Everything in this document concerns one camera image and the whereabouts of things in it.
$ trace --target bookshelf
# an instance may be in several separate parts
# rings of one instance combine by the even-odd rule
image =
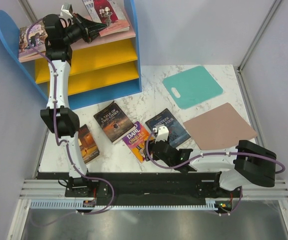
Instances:
[[[68,78],[71,109],[121,98],[142,91],[138,25],[134,0],[124,0],[128,31],[98,37],[90,44],[82,39],[72,44],[73,57]],[[39,55],[18,60],[19,28],[0,10],[0,39],[19,68],[45,101],[49,93],[47,61]]]

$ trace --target gray wall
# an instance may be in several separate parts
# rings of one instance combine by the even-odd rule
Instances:
[[[267,146],[278,154],[288,183],[288,0],[280,9],[244,69]]]
[[[63,3],[27,1],[38,18],[58,13]],[[74,11],[87,15],[82,0],[69,2]],[[273,0],[135,0],[141,64],[238,65],[272,3]]]
[[[49,223],[71,210],[31,209],[36,223]],[[96,216],[74,214],[39,229],[29,240],[288,240],[277,201],[242,201],[229,217],[205,211],[116,210]]]
[[[16,0],[0,0],[18,25],[29,24]],[[45,102],[0,42],[0,240],[6,239],[23,180],[33,165],[45,126]]]

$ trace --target book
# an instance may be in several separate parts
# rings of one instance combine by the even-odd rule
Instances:
[[[155,117],[146,121],[146,125],[150,131],[159,125],[164,125],[167,127],[169,131],[169,144],[173,148],[178,147],[180,144],[190,138],[190,135],[167,108],[161,113],[157,114]]]
[[[135,130],[135,125],[114,101],[94,118],[113,144]]]
[[[27,43],[26,34],[30,26],[21,27],[19,29],[19,47],[18,47],[18,59],[22,60],[26,57],[37,54]],[[38,22],[29,32],[28,35],[30,43],[40,52],[46,51],[45,39],[47,33],[42,21]]]
[[[101,37],[129,30],[126,16],[115,0],[83,0],[83,3],[92,21],[107,25],[99,32]]]
[[[138,121],[135,123],[135,130],[129,132],[125,137],[123,137],[123,141],[141,163],[145,160],[145,141],[147,141],[148,137],[149,133]]]
[[[78,130],[78,143],[84,163],[89,163],[99,155],[99,149],[86,124]]]

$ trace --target pink shelf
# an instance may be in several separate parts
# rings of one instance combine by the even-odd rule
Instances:
[[[126,12],[124,11],[124,14],[126,16],[126,18],[128,19],[128,22],[130,23],[129,21],[129,18],[126,14]],[[112,42],[115,42],[115,41],[120,41],[120,40],[124,40],[124,39],[131,39],[131,38],[134,38],[136,37],[136,33],[134,31],[134,28],[132,27],[131,24],[129,24],[129,30],[128,31],[122,31],[122,32],[117,32],[117,33],[113,33],[111,35],[108,35],[108,36],[103,36],[103,37],[97,37],[94,41],[92,41],[91,43],[86,43],[84,42],[83,39],[73,43],[71,45],[73,51],[74,50],[79,50],[79,49],[85,49],[85,48],[89,48],[89,47],[93,47],[93,46],[97,46],[97,45],[101,45],[101,44],[108,44],[108,43],[112,43]],[[39,59],[39,58],[42,58],[39,54],[35,54],[33,56],[28,56],[26,57],[25,59],[22,59],[20,60],[21,63],[23,62],[29,62],[29,61],[32,61],[32,60],[36,60],[36,59]]]

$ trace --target brown mat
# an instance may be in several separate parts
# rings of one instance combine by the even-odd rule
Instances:
[[[201,150],[225,149],[250,140],[257,133],[229,103],[184,122]]]

